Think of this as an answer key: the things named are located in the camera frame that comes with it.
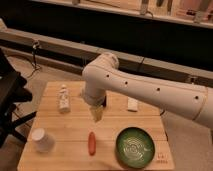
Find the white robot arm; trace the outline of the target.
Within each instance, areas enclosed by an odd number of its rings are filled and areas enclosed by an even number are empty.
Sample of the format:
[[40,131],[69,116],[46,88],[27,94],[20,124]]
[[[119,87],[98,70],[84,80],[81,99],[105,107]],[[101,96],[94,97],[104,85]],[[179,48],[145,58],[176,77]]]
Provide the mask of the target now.
[[128,74],[116,55],[105,52],[82,71],[84,101],[100,106],[110,90],[181,115],[213,130],[213,88]]

